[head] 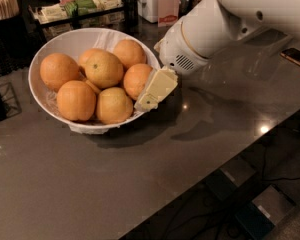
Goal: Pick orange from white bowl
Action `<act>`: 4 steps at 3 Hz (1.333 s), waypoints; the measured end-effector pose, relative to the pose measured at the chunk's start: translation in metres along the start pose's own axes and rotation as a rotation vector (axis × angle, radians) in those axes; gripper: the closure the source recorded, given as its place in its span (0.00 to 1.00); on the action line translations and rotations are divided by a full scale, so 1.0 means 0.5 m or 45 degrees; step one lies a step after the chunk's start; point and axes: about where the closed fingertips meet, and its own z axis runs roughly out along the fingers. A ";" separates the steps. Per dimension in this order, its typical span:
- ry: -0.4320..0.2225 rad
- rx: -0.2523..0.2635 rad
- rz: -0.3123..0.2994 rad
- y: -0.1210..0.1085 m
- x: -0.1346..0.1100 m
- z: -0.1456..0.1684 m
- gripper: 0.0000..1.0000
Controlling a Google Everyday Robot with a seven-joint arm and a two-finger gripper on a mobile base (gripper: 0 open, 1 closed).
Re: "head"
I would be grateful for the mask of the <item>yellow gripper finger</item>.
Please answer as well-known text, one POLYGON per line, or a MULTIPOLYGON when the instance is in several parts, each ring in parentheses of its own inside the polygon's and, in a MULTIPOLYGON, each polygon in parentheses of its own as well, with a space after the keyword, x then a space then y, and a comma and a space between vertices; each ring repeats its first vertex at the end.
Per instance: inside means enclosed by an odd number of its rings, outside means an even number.
POLYGON ((140 112, 149 112, 157 109, 162 102, 178 85, 176 72, 166 66, 154 69, 145 84, 144 89, 138 96, 134 105, 140 112))
POLYGON ((157 53, 160 53, 161 51, 161 47, 164 43, 164 39, 161 39, 160 41, 158 41, 155 45, 154 45, 154 50, 157 52, 157 53))

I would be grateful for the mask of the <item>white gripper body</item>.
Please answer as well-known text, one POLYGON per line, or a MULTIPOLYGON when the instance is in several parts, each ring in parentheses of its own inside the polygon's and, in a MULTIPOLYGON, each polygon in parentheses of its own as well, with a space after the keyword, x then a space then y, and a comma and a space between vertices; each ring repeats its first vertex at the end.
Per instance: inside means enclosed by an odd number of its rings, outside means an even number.
POLYGON ((186 40, 183 19, 179 19, 158 42, 159 58, 164 66, 181 75, 190 75, 203 69, 208 60, 198 55, 186 40))

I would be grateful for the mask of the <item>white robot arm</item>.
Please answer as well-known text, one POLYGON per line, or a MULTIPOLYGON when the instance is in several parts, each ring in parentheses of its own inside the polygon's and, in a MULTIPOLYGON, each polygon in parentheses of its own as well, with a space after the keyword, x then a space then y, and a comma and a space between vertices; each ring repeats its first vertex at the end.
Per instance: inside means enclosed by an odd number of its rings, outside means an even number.
POLYGON ((228 45, 266 29, 300 40, 300 0, 202 0, 155 45, 163 67, 150 74, 135 109, 157 108, 176 88, 179 74, 203 68, 228 45))

